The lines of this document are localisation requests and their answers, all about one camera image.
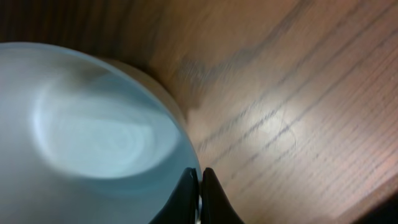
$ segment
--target wood grain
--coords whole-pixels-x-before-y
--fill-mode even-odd
[[[163,84],[246,223],[346,223],[397,190],[397,21],[393,0],[0,0],[0,41]]]

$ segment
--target wooden table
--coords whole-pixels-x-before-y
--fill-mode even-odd
[[[0,0],[0,41],[153,76],[246,223],[348,223],[397,190],[393,0]]]

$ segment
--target brown tabletop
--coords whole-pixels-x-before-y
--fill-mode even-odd
[[[154,77],[246,223],[348,223],[397,189],[397,1],[1,0],[0,41]]]

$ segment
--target wooden surface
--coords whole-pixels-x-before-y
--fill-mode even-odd
[[[397,1],[0,0],[16,40],[161,82],[246,223],[347,223],[398,173]]]

